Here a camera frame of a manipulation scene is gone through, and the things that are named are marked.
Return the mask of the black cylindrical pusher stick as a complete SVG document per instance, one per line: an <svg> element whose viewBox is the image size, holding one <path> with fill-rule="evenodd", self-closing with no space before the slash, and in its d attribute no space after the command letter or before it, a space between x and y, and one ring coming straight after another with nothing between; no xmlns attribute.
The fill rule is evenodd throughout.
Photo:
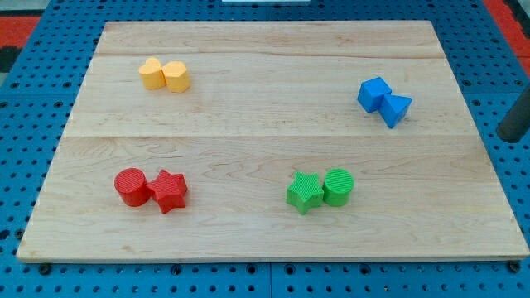
<svg viewBox="0 0 530 298"><path fill-rule="evenodd" d="M529 130L529 85L527 85L496 132L498 137L508 143L519 142Z"/></svg>

